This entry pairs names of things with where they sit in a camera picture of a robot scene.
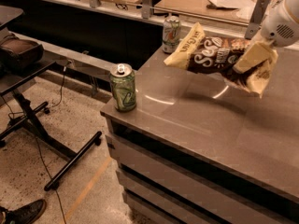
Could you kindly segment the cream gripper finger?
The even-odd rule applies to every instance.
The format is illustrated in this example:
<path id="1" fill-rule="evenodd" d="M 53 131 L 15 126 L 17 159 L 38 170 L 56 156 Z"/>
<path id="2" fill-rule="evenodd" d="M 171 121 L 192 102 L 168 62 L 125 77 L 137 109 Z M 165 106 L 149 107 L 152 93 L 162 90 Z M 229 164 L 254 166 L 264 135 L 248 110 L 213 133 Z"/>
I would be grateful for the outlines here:
<path id="1" fill-rule="evenodd" d="M 266 60 L 272 60 L 275 57 L 276 51 L 272 49 L 269 44 L 264 42 L 255 42 L 245 51 L 245 53 L 233 66 L 233 69 L 238 74 L 243 74 L 256 65 Z"/>

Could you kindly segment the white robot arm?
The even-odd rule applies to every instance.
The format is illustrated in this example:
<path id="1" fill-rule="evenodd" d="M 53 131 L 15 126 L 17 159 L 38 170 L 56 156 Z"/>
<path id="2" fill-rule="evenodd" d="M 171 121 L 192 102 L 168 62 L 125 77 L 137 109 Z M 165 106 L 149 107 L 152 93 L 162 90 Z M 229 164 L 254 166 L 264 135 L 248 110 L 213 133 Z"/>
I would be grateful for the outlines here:
<path id="1" fill-rule="evenodd" d="M 264 13 L 269 0 L 258 0 L 249 21 L 245 38 L 250 40 L 249 47 L 233 66 L 242 74 L 251 67 L 263 62 L 264 49 L 257 49 L 255 45 L 268 44 L 274 47 L 288 47 L 299 39 L 299 0 L 282 0 L 277 6 Z"/>

